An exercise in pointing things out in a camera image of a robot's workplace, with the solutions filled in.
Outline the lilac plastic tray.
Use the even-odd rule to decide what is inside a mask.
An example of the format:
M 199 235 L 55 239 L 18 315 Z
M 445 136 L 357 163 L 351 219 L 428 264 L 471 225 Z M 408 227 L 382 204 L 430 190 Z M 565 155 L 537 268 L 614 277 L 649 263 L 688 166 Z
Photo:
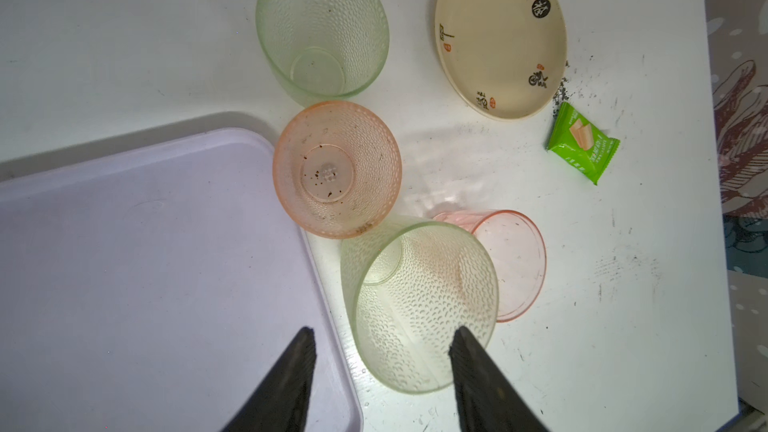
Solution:
M 302 327 L 307 427 L 362 412 L 273 147 L 220 129 L 1 185 L 1 427 L 218 431 Z

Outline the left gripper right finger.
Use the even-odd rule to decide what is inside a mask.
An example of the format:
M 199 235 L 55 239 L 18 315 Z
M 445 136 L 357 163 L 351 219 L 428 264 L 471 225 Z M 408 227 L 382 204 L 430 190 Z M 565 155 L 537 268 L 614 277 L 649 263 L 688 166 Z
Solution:
M 449 357 L 462 431 L 547 431 L 467 327 Z

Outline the green snack packet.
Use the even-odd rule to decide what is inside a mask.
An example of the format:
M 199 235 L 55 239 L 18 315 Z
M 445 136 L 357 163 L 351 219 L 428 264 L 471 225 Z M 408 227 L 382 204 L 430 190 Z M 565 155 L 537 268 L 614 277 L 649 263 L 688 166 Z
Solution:
M 570 103 L 563 102 L 547 150 L 597 185 L 619 146 L 619 139 L 607 136 Z

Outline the pale green far glass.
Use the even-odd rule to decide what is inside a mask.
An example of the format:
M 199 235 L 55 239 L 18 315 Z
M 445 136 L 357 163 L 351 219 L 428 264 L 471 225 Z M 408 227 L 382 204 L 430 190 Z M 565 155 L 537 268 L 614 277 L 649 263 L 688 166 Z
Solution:
M 257 0 L 255 27 L 275 78 L 304 107 L 360 94 L 389 52 L 381 0 Z

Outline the pale green large glass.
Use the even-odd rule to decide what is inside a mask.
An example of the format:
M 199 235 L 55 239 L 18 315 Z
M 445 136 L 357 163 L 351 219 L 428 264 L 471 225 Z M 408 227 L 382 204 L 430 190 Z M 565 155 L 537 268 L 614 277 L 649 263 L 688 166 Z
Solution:
M 487 345 L 499 285 L 485 247 L 440 221 L 393 215 L 341 243 L 340 274 L 353 339 L 384 385 L 425 394 L 453 381 L 449 348 L 468 328 Z

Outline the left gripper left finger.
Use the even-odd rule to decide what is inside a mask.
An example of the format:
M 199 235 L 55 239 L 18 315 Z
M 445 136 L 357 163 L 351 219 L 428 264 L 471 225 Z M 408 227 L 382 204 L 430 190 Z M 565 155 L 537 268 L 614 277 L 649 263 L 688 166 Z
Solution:
M 302 327 L 223 431 L 304 431 L 317 352 Z

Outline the cream small plate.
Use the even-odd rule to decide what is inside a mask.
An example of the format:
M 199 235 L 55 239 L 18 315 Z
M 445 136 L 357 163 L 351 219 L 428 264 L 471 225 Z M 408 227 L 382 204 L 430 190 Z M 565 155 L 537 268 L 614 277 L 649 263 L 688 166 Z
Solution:
M 558 0 L 436 0 L 434 35 L 454 90 L 491 118 L 538 113 L 564 77 L 567 32 Z

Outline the pink glass front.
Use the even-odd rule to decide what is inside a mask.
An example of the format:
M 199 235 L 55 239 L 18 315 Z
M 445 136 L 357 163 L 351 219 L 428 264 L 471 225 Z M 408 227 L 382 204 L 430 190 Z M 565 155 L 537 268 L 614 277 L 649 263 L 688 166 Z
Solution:
M 539 228 L 528 216 L 514 210 L 458 210 L 434 219 L 467 230 L 485 247 L 498 278 L 499 323 L 530 309 L 543 287 L 547 253 Z

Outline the pink glass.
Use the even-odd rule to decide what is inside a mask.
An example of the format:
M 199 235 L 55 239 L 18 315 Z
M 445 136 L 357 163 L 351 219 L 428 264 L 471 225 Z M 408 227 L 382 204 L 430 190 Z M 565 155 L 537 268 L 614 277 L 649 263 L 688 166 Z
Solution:
M 530 309 L 543 287 L 547 253 L 539 228 L 528 216 L 514 210 L 458 210 L 434 219 L 467 230 L 485 247 L 498 278 L 499 323 Z
M 402 183 L 402 159 L 387 125 L 348 101 L 306 108 L 275 147 L 273 181 L 290 218 L 320 237 L 347 239 L 389 214 Z

